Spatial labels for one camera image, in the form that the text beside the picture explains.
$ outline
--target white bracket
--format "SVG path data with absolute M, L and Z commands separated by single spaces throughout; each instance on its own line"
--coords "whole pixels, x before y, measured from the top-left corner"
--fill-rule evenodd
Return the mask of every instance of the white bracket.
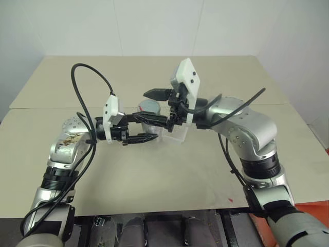
M 190 58 L 186 58 L 180 62 L 176 75 L 174 75 L 175 79 L 172 80 L 173 87 L 177 87 L 179 83 L 184 83 L 188 90 L 187 100 L 189 104 L 189 109 L 194 110 L 195 104 L 197 100 L 197 93 L 200 86 L 200 78 L 196 73 L 195 68 L 191 62 Z M 188 113 L 186 118 L 186 124 L 190 126 L 192 124 L 193 114 Z
M 118 97 L 110 95 L 103 108 L 103 128 L 107 143 L 109 144 L 112 143 L 111 127 L 117 125 L 124 116 L 124 113 L 119 111 L 119 107 Z

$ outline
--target beige tabletop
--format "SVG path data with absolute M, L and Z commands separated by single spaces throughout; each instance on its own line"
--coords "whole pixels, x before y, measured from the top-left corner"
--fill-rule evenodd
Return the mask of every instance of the beige tabletop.
M 112 79 L 126 113 L 131 113 L 143 99 L 141 94 L 150 86 L 169 87 L 167 79 L 172 66 L 166 67 L 164 61 L 174 65 L 181 58 L 124 60 L 54 57 L 41 63 L 12 104 L 16 109 L 10 110 L 0 125 L 0 195 L 6 198 L 0 205 L 0 218 L 25 215 L 41 184 L 50 146 L 59 135 L 62 123 L 82 110 L 77 108 L 79 105 L 67 75 L 72 64 L 85 62 L 104 72 Z M 278 155 L 295 201 L 328 200 L 328 156 L 258 61 L 253 57 L 192 60 L 202 80 L 201 97 L 223 92 L 246 100 L 260 87 L 268 88 L 251 107 L 269 115 L 278 126 Z M 156 70 L 150 61 L 162 64 L 162 69 Z M 121 68 L 120 76 L 117 64 L 132 71 L 128 69 L 123 73 Z M 108 69 L 115 66 L 117 70 L 109 72 Z M 207 71 L 218 76 L 216 83 L 215 79 L 202 75 Z M 128 80 L 133 78 L 132 72 L 136 73 L 134 82 Z M 78 74 L 91 115 L 101 116 L 107 89 L 92 73 L 81 69 Z M 162 108 L 163 114 L 166 111 L 168 108 Z M 141 131 L 137 124 L 130 124 L 129 128 L 132 134 Z M 233 151 L 231 153 L 233 161 L 241 168 L 239 159 Z M 230 173 L 220 150 L 217 134 L 195 127 L 189 128 L 181 145 L 155 140 L 123 147 L 118 142 L 112 145 L 99 142 L 96 157 L 76 190 L 72 204 L 77 216 L 247 206 L 242 188 Z

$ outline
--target white wall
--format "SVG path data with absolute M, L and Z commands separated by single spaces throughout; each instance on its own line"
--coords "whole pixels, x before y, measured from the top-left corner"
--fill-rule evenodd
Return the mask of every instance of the white wall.
M 328 17 L 328 0 L 0 0 L 0 119 L 44 55 L 254 55 L 311 123 Z

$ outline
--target black cable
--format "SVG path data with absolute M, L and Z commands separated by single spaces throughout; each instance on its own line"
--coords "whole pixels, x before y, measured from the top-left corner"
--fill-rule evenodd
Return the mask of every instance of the black cable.
M 187 113 L 198 114 L 198 113 L 201 113 L 201 112 L 205 112 L 206 110 L 211 108 L 217 101 L 219 101 L 221 99 L 221 97 L 222 97 L 222 94 L 219 94 L 211 102 L 209 102 L 207 105 L 205 105 L 204 107 L 200 107 L 198 109 L 195 109 L 195 110 L 188 109 L 184 105 L 183 102 L 181 102 L 180 105 L 183 108 L 183 110 L 186 111 Z
M 236 168 L 235 164 L 233 163 L 231 157 L 229 156 L 229 153 L 227 152 L 228 151 L 228 142 L 227 142 L 227 151 L 226 151 L 222 137 L 220 134 L 218 134 L 218 138 L 220 140 L 221 148 L 223 150 L 227 163 L 229 164 L 229 166 L 231 168 L 231 173 L 233 173 L 236 176 L 236 178 L 239 180 L 239 182 L 242 184 L 242 186 L 245 186 L 245 180 L 244 180 L 243 176 L 239 173 L 239 171 Z
M 221 118 L 220 120 L 213 122 L 210 124 L 210 127 L 213 127 L 215 125 L 219 125 L 220 123 L 224 122 L 225 120 L 227 120 L 228 118 L 230 118 L 231 116 L 235 115 L 237 112 L 239 112 L 240 110 L 242 110 L 244 107 L 250 105 L 255 99 L 257 99 L 264 91 L 266 90 L 266 88 L 262 88 L 260 89 L 254 96 L 252 96 L 248 101 L 246 101 L 245 103 L 243 103 L 241 106 L 239 106 L 238 108 L 236 108 L 233 112 L 231 112 L 230 114 L 227 114 L 225 117 Z
M 97 137 L 96 137 L 96 130 L 95 130 L 95 127 L 94 127 L 94 124 L 93 124 L 93 121 L 92 121 L 92 118 L 89 114 L 89 111 L 81 97 L 81 94 L 78 90 L 78 87 L 77 87 L 77 83 L 76 83 L 76 79 L 75 79 L 75 70 L 77 67 L 86 67 L 86 68 L 89 68 L 91 69 L 92 71 L 94 71 L 97 75 L 99 75 L 104 81 L 105 83 L 108 85 L 109 89 L 110 89 L 110 94 L 112 95 L 115 95 L 113 93 L 113 89 L 110 85 L 110 83 L 108 82 L 108 80 L 99 72 L 97 71 L 95 68 L 87 65 L 87 64 L 83 64 L 83 63 L 77 63 L 75 65 L 73 65 L 73 67 L 71 68 L 71 80 L 72 80 L 72 85 L 73 85 L 73 88 L 76 92 L 76 95 L 77 95 L 77 98 L 81 104 L 81 107 L 83 108 L 84 110 L 84 113 L 86 114 L 86 117 L 88 119 L 88 122 L 89 122 L 89 126 L 87 124 L 87 122 L 84 120 L 84 116 L 77 112 L 77 116 L 80 118 L 80 120 L 85 124 L 85 126 L 87 127 L 87 130 L 90 134 L 90 137 L 91 137 L 91 140 L 88 140 L 90 143 L 90 147 L 88 149 L 88 151 L 79 159 L 79 161 L 75 164 L 75 166 L 73 167 L 72 171 L 70 172 L 69 176 L 71 176 L 74 172 L 74 170 L 76 169 L 76 167 L 85 159 L 85 157 L 90 153 L 91 150 L 92 151 L 92 154 L 87 162 L 87 164 L 85 165 L 84 169 L 81 171 L 81 173 L 76 177 L 76 179 L 66 188 L 66 186 L 64 187 L 65 190 L 62 190 L 55 198 L 49 200 L 48 202 L 46 203 L 43 203 L 42 205 L 39 205 L 38 207 L 32 209 L 25 217 L 24 217 L 24 221 L 22 221 L 21 223 L 21 232 L 22 235 L 24 237 L 27 237 L 29 235 L 31 235 L 35 230 L 36 228 L 38 228 L 40 226 L 40 224 L 42 223 L 43 220 L 45 220 L 48 215 L 61 203 L 61 201 L 63 200 L 63 198 L 70 192 L 70 190 L 75 186 L 75 184 L 79 181 L 79 179 L 84 175 L 84 173 L 87 171 L 88 167 L 90 166 L 91 162 L 93 161 L 93 158 L 95 156 L 95 153 L 96 153 L 96 144 L 97 144 Z M 28 216 L 33 213 L 34 211 L 40 209 L 41 207 L 44 207 L 46 205 L 49 205 L 50 203 L 54 202 L 56 200 L 56 202 L 53 204 L 53 206 L 34 224 L 34 226 L 24 235 L 24 222 L 25 220 L 28 218 Z

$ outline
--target table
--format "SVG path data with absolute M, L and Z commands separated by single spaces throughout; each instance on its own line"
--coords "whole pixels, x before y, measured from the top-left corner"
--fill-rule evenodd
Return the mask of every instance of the table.
M 103 62 L 116 59 L 121 61 L 118 64 L 124 64 L 128 70 L 130 65 L 135 64 L 131 60 L 138 61 L 137 57 L 82 57 L 81 62 L 101 67 Z M 141 62 L 137 66 L 149 66 L 151 62 L 146 62 L 148 60 L 165 64 L 162 59 L 179 61 L 181 58 L 140 58 Z M 200 70 L 203 73 L 207 71 L 206 64 L 210 68 L 216 67 L 214 63 L 218 66 L 223 64 L 226 68 L 223 72 L 226 77 L 220 79 L 220 85 L 212 84 L 211 90 L 207 89 L 207 83 L 200 75 L 203 88 L 201 97 L 225 91 L 225 94 L 239 95 L 246 100 L 258 88 L 268 88 L 267 94 L 251 107 L 270 115 L 278 126 L 279 159 L 286 169 L 295 201 L 328 200 L 329 158 L 258 61 L 253 57 L 211 57 L 209 60 L 193 58 L 192 61 L 198 73 Z M 46 58 L 11 105 L 12 109 L 0 125 L 0 193 L 6 198 L 0 207 L 0 218 L 22 217 L 26 213 L 36 188 L 41 184 L 50 146 L 59 135 L 61 124 L 76 111 L 81 111 L 81 108 L 77 108 L 78 103 L 70 88 L 69 76 L 64 76 L 62 71 L 68 66 L 69 72 L 70 64 L 75 62 L 79 62 L 78 57 Z M 140 71 L 138 80 L 148 78 L 145 76 L 148 72 L 150 70 Z M 123 73 L 123 78 L 131 76 L 127 74 Z M 243 77 L 246 77 L 245 81 L 249 85 L 242 83 L 240 88 L 243 90 L 239 91 L 239 87 L 234 86 L 234 91 L 228 82 L 238 85 Z M 87 73 L 77 78 L 83 97 L 87 98 L 86 103 L 91 106 L 90 113 L 92 116 L 101 116 L 101 106 L 107 97 L 103 90 L 105 88 L 102 84 L 90 86 L 90 83 L 86 83 L 90 79 Z M 154 87 L 163 87 L 159 80 L 146 79 L 147 86 L 140 83 L 138 87 L 131 83 L 129 87 L 134 90 L 124 91 L 125 87 L 121 85 L 123 81 L 112 80 L 116 94 L 124 99 L 126 113 L 136 110 L 136 105 L 142 100 L 140 95 L 150 86 L 152 88 L 152 81 Z M 63 95 L 56 96 L 59 92 L 63 92 Z M 99 92 L 99 97 L 90 97 L 90 94 L 96 92 Z M 131 124 L 129 127 L 131 133 L 141 131 L 140 125 Z M 241 168 L 238 157 L 231 153 L 233 161 Z M 229 171 L 217 135 L 211 130 L 190 127 L 186 141 L 181 145 L 154 141 L 123 147 L 120 143 L 108 145 L 100 142 L 94 162 L 76 186 L 77 193 L 72 204 L 76 207 L 77 216 L 247 206 L 239 182 Z

